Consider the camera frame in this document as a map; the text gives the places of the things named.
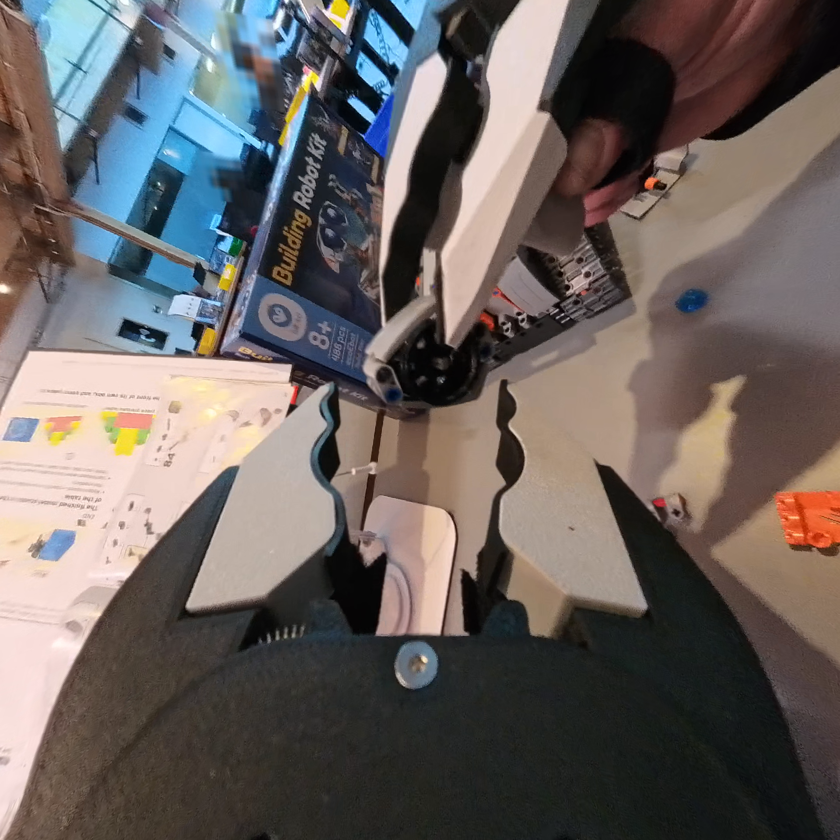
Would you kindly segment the grey toy brick assembly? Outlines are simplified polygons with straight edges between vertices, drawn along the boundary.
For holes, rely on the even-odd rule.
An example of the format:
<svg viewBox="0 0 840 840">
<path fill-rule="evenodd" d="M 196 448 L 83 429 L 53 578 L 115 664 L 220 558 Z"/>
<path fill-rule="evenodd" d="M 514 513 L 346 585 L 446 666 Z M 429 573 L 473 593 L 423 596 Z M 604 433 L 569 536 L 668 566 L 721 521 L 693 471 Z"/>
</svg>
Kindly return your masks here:
<svg viewBox="0 0 840 840">
<path fill-rule="evenodd" d="M 386 406 L 412 410 L 456 406 L 482 393 L 494 342 L 477 322 L 457 345 L 440 336 L 434 296 L 417 297 L 390 318 L 364 351 L 368 387 Z"/>
</svg>

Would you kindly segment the tracked toy robot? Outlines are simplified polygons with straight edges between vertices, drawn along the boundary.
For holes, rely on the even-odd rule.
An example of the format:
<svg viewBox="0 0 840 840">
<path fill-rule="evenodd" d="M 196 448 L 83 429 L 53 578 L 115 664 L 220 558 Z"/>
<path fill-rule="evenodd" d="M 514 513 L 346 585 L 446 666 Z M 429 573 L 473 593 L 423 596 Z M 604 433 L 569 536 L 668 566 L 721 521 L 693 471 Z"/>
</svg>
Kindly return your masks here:
<svg viewBox="0 0 840 840">
<path fill-rule="evenodd" d="M 480 320 L 493 342 L 492 370 L 632 298 L 612 227 L 587 227 L 558 257 L 522 246 L 493 287 Z"/>
</svg>

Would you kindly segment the robot kit box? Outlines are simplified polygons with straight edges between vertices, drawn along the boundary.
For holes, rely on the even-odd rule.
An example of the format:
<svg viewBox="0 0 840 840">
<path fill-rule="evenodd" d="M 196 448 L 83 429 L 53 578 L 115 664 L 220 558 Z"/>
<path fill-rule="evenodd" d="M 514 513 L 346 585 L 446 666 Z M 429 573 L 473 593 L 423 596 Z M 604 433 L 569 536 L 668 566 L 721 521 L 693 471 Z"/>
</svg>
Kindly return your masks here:
<svg viewBox="0 0 840 840">
<path fill-rule="evenodd" d="M 382 325 L 383 160 L 315 94 L 287 129 L 218 352 L 290 364 L 300 385 L 333 382 L 355 405 L 419 417 L 387 405 L 362 370 Z"/>
</svg>

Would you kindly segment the person's right hand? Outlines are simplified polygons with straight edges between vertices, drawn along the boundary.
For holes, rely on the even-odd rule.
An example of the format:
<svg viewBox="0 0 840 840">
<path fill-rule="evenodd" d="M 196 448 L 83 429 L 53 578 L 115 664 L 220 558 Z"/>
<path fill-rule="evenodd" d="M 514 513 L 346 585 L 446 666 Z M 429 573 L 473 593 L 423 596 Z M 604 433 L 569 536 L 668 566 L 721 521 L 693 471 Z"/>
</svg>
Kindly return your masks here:
<svg viewBox="0 0 840 840">
<path fill-rule="evenodd" d="M 555 182 L 584 225 L 637 191 L 653 157 L 746 133 L 838 68 L 838 2 L 634 2 L 593 67 Z"/>
</svg>

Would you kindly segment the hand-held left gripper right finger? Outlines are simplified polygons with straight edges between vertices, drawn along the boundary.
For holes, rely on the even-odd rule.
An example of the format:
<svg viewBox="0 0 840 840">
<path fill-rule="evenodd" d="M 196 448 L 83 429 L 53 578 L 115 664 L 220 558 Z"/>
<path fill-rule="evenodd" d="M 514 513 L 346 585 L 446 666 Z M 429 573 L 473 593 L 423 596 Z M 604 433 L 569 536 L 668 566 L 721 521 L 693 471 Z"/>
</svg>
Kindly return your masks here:
<svg viewBox="0 0 840 840">
<path fill-rule="evenodd" d="M 567 621 L 576 608 L 643 616 L 648 603 L 591 454 L 506 381 L 498 410 L 503 593 L 531 621 Z"/>
</svg>

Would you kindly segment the small grey red brick piece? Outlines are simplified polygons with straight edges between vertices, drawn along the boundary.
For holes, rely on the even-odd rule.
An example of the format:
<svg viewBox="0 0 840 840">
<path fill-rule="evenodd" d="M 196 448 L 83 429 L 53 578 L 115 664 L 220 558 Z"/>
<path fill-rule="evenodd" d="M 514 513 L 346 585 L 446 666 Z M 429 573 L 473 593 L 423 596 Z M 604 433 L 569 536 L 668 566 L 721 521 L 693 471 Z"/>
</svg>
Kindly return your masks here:
<svg viewBox="0 0 840 840">
<path fill-rule="evenodd" d="M 687 500 L 678 492 L 655 497 L 647 502 L 647 507 L 670 531 L 683 527 L 691 520 Z"/>
</svg>

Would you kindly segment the open instruction booklet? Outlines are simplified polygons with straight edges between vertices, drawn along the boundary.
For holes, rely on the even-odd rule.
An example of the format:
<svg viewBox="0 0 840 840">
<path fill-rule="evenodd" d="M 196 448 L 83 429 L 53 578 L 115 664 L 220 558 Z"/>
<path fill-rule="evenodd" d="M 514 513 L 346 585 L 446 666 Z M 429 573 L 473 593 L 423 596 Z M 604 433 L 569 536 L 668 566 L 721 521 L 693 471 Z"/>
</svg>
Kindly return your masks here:
<svg viewBox="0 0 840 840">
<path fill-rule="evenodd" d="M 222 472 L 283 423 L 297 394 L 287 374 L 279 381 L 171 377 L 140 464 L 108 520 L 96 576 L 124 581 Z"/>
</svg>

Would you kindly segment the orange wing panel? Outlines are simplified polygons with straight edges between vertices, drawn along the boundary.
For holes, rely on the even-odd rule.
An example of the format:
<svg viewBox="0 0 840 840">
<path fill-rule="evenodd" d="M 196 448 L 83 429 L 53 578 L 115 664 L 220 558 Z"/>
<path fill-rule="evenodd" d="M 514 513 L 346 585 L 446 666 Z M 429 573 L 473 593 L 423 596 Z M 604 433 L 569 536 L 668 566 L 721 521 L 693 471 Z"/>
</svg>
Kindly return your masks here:
<svg viewBox="0 0 840 840">
<path fill-rule="evenodd" d="M 783 491 L 774 495 L 786 543 L 829 550 L 839 545 L 839 492 Z"/>
</svg>

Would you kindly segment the white printed instruction sheet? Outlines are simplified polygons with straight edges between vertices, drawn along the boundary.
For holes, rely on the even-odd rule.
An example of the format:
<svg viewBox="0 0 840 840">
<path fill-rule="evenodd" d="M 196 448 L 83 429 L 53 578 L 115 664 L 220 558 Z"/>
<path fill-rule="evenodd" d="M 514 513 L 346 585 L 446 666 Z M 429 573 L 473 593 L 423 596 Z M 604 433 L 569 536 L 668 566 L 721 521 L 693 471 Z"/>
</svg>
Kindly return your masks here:
<svg viewBox="0 0 840 840">
<path fill-rule="evenodd" d="M 74 659 L 120 583 L 96 576 L 109 519 L 173 376 L 278 382 L 287 364 L 31 351 L 1 416 L 2 821 L 22 797 Z"/>
</svg>

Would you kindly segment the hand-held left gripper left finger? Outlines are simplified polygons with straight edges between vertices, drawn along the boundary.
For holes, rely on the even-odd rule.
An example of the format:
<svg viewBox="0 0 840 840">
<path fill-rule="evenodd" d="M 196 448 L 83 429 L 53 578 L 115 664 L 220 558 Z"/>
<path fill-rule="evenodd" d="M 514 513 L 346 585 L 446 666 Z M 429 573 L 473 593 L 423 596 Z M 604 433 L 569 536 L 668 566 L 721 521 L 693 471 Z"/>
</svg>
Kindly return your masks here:
<svg viewBox="0 0 840 840">
<path fill-rule="evenodd" d="M 190 614 L 305 615 L 332 593 L 325 562 L 347 529 L 331 482 L 339 425 L 339 394 L 329 383 L 245 457 L 186 600 Z"/>
</svg>

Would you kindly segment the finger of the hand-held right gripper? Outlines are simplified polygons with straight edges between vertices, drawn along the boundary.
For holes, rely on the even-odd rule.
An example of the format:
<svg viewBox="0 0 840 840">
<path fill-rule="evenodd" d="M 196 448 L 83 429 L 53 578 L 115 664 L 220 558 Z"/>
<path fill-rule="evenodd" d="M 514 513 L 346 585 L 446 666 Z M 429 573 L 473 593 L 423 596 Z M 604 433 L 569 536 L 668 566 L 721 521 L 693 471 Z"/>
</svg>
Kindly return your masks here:
<svg viewBox="0 0 840 840">
<path fill-rule="evenodd" d="M 415 299 L 424 259 L 437 263 L 459 211 L 461 61 L 410 56 L 395 86 L 381 221 L 381 325 Z"/>
<path fill-rule="evenodd" d="M 459 347 L 537 217 L 568 144 L 551 101 L 599 2 L 518 2 L 483 61 L 480 131 L 437 252 L 440 335 Z"/>
</svg>

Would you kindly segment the small grey winged brick assembly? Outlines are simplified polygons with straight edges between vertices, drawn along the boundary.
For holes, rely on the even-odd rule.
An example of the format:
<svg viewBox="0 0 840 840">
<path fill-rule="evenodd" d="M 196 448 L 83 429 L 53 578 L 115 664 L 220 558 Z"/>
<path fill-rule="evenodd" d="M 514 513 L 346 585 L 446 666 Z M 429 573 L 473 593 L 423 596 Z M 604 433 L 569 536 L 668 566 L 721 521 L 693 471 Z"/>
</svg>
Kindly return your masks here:
<svg viewBox="0 0 840 840">
<path fill-rule="evenodd" d="M 690 147 L 678 146 L 654 157 L 636 194 L 620 209 L 634 220 L 643 219 L 686 173 Z"/>
</svg>

